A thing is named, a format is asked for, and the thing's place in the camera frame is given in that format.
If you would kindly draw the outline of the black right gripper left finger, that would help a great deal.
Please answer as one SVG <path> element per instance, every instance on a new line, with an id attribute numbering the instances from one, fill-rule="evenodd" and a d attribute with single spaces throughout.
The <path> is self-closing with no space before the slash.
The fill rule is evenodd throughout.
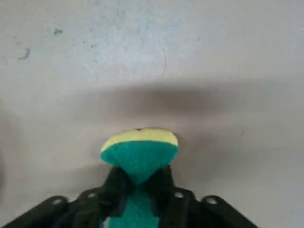
<path id="1" fill-rule="evenodd" d="M 130 177 L 113 167 L 103 185 L 75 200 L 55 195 L 5 224 L 6 228 L 101 228 L 109 217 L 122 216 L 133 191 Z"/>

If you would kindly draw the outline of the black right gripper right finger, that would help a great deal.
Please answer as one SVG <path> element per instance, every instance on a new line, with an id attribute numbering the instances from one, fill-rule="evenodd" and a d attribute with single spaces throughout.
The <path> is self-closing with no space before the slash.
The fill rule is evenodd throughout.
<path id="1" fill-rule="evenodd" d="M 208 195 L 197 200 L 174 184 L 171 167 L 158 169 L 142 185 L 160 228 L 255 228 L 256 225 L 224 199 Z"/>

